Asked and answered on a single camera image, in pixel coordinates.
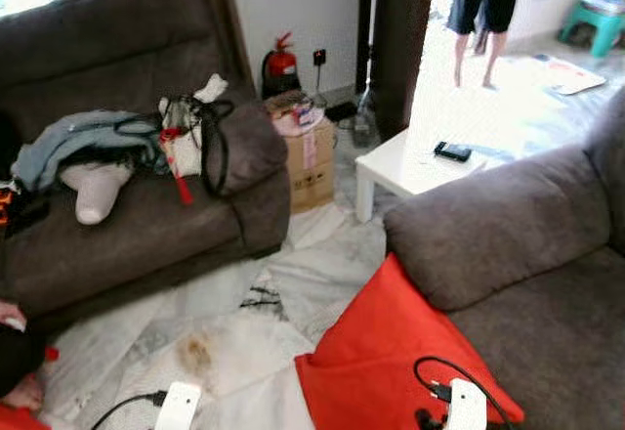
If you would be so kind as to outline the red pillow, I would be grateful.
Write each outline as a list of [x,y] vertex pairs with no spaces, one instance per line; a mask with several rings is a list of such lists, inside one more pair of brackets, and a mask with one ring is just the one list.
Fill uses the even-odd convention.
[[499,402],[488,421],[525,411],[492,376],[482,355],[446,314],[418,291],[396,255],[388,254],[312,353],[296,356],[301,390],[316,430],[418,430],[418,410],[442,416],[412,371],[423,356],[459,365]]

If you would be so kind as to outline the grey-green garment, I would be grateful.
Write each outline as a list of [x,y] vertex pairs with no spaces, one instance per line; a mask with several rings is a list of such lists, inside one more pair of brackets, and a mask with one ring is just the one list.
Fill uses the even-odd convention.
[[160,146],[161,127],[152,114],[130,111],[85,111],[68,114],[46,126],[34,143],[19,149],[14,179],[28,192],[44,192],[60,171],[80,163],[146,168],[169,174]]

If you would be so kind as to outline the black and orange item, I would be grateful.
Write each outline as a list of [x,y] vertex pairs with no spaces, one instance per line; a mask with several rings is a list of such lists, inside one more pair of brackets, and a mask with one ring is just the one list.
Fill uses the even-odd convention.
[[48,194],[24,189],[17,180],[0,181],[0,239],[31,228],[48,214]]

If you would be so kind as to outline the person in red shirt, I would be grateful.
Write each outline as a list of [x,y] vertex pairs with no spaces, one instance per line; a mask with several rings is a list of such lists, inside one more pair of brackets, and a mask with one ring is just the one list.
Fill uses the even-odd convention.
[[452,67],[452,85],[463,86],[463,63],[469,38],[479,23],[488,33],[488,59],[483,73],[482,85],[486,89],[494,86],[492,74],[496,60],[505,49],[506,38],[514,17],[517,0],[452,0],[452,7],[447,20],[447,28],[456,35],[454,42],[454,66]]

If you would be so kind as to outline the crumpled white cloth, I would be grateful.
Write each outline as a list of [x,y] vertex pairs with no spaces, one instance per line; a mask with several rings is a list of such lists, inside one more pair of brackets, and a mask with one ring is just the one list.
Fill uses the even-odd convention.
[[211,74],[209,80],[201,87],[200,90],[193,92],[192,97],[200,103],[214,103],[229,88],[228,83],[219,73]]

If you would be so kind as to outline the white low table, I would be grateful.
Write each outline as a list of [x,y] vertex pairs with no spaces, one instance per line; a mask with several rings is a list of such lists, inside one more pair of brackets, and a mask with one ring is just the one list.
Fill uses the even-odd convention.
[[355,216],[366,223],[374,214],[378,188],[396,196],[415,196],[495,166],[499,160],[475,150],[466,162],[434,154],[435,144],[406,131],[355,159]]

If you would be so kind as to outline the dark grey fabric sofa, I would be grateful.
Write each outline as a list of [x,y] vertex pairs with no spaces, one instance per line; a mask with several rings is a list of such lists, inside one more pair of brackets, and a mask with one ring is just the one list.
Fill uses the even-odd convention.
[[605,178],[624,111],[616,92],[582,143],[415,194],[383,219],[416,290],[522,408],[521,430],[624,430],[624,259]]
[[56,184],[45,214],[0,237],[0,299],[36,323],[84,317],[232,261],[287,234],[287,145],[228,60],[210,0],[58,0],[0,18],[0,151],[82,111],[156,112],[162,98],[229,84],[232,112],[183,203],[171,175],[140,168],[95,226]]

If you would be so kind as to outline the dark brown door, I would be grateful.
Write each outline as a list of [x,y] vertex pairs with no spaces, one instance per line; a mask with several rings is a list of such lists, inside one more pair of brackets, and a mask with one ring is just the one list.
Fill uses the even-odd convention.
[[355,90],[359,143],[384,143],[409,126],[432,0],[358,0]]

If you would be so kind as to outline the red fire extinguisher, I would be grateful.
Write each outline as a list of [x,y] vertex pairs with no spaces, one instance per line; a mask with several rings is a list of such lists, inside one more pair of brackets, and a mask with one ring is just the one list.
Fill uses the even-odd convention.
[[278,36],[275,46],[262,60],[262,98],[273,98],[282,92],[301,90],[298,58],[290,52],[293,32]]

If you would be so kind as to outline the white floor mat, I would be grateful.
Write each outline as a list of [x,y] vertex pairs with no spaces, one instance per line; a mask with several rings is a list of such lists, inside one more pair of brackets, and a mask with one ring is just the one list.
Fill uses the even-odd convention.
[[512,65],[527,81],[562,96],[572,96],[606,85],[607,78],[571,61],[546,54],[518,56]]

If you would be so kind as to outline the black adapter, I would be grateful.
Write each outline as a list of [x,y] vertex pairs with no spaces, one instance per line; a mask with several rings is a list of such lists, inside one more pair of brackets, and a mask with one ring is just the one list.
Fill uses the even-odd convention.
[[343,120],[352,120],[353,117],[356,117],[358,107],[356,103],[348,101],[347,103],[329,106],[324,110],[324,113],[327,120],[338,123]]

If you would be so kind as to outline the person in black clothing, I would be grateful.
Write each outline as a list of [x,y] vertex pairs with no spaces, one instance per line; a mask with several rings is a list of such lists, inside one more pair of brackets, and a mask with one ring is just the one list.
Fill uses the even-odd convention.
[[0,300],[0,410],[39,421],[46,385],[41,377],[48,341],[28,331],[27,318],[15,302]]

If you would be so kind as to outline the green plastic stool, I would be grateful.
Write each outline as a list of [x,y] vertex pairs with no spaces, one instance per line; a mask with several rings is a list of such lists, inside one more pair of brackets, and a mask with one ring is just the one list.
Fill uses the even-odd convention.
[[595,30],[591,55],[594,58],[605,58],[624,29],[624,12],[625,0],[579,0],[562,25],[558,40],[570,42],[574,29],[580,24],[588,24]]

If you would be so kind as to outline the red white snack packet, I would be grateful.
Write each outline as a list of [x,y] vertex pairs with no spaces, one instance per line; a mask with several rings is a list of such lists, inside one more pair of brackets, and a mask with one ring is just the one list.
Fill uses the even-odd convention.
[[301,90],[289,90],[264,100],[265,111],[275,130],[284,137],[307,134],[325,121],[324,108]]

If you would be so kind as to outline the brown cardboard box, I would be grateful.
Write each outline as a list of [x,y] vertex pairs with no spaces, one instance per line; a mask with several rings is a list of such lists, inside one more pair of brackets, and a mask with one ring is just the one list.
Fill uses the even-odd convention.
[[299,135],[284,136],[291,212],[304,214],[334,202],[336,127],[322,120]]

